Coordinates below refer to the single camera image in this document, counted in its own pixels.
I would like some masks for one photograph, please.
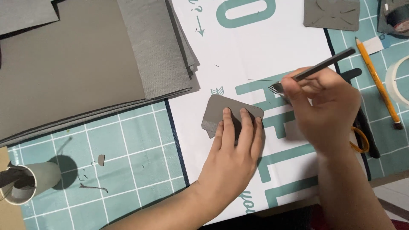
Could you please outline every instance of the black tape roll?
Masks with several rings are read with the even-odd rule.
[[[409,4],[400,6],[386,15],[386,22],[399,33],[409,31]]]

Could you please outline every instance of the yellow pencil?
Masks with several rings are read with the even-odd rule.
[[[382,96],[382,99],[386,105],[386,108],[389,111],[389,114],[391,115],[393,122],[395,122],[393,124],[393,127],[395,129],[403,129],[403,125],[400,122],[399,116],[397,115],[395,108],[393,107],[393,104],[391,102],[391,100],[389,99],[388,93],[385,90],[385,87],[383,86],[381,80],[379,79],[378,73],[376,73],[375,67],[372,64],[371,58],[368,55],[368,52],[365,49],[364,44],[359,41],[359,39],[357,37],[355,37],[355,41],[357,43],[357,47],[359,49],[359,52],[362,55],[362,58],[366,64],[366,67],[369,70],[369,73],[372,76],[373,81],[375,82],[376,88],[378,88],[379,93]]]

